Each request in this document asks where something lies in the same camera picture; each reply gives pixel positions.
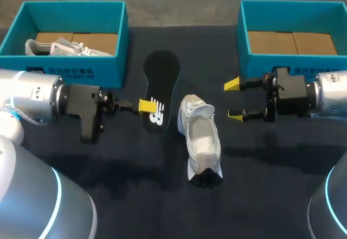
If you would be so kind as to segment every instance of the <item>black shoe insole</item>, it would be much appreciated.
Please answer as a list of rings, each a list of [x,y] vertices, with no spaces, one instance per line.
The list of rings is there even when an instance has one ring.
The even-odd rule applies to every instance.
[[[143,70],[148,80],[145,100],[157,103],[157,113],[143,114],[143,125],[150,133],[164,133],[169,125],[172,92],[181,66],[172,52],[158,50],[146,58]]]

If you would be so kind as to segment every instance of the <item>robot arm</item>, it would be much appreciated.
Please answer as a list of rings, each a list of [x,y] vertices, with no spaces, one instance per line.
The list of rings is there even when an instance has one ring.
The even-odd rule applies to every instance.
[[[76,115],[81,118],[81,140],[95,142],[104,128],[102,113],[112,115],[118,109],[153,113],[156,105],[143,100],[138,105],[119,101],[113,93],[99,86],[67,85],[57,75],[0,69],[0,111],[6,112],[0,115],[1,126],[4,126],[2,121],[12,122],[16,118],[46,125],[60,115]],[[20,140],[3,128],[0,128],[0,135],[13,142]]]
[[[304,76],[289,75],[287,68],[276,68],[262,79],[240,81],[236,78],[224,86],[226,91],[249,88],[264,89],[265,111],[229,111],[229,117],[272,122],[277,115],[288,114],[298,117],[310,117],[311,113],[320,117],[347,116],[347,71],[319,73],[313,82],[306,82]]]

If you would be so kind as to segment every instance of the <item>table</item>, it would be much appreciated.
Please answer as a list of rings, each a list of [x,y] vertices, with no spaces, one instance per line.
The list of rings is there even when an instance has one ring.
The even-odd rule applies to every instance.
[[[121,99],[146,93],[142,66],[157,49],[175,52],[181,75],[165,135],[150,135],[140,117],[117,113],[97,144],[79,142],[79,122],[23,123],[28,149],[82,186],[98,211],[97,239],[310,238],[311,195],[345,152],[347,123],[282,117],[242,123],[228,109],[262,108],[261,91],[224,92],[239,75],[236,26],[137,27],[130,30]],[[188,152],[177,132],[179,104],[196,94],[216,107],[224,181],[196,188],[187,181]]]

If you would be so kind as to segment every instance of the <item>cardboard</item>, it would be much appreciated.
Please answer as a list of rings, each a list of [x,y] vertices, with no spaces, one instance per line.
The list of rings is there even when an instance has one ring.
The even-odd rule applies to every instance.
[[[59,37],[72,41],[73,33],[61,32],[39,32],[36,35],[36,41],[41,43],[52,43],[58,40]]]
[[[86,47],[107,52],[110,55],[115,55],[117,47],[117,34],[82,34],[75,33],[72,41],[80,43],[82,42]]]
[[[337,55],[330,34],[293,33],[299,55]]]
[[[249,31],[248,38],[255,54],[298,54],[292,33]]]

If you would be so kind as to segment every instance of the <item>shoelace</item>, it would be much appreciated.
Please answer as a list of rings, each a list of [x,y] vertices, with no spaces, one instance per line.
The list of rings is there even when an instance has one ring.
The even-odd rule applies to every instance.
[[[188,115],[198,106],[202,105],[204,102],[189,102],[187,103],[187,110],[185,111],[185,116],[188,117]]]

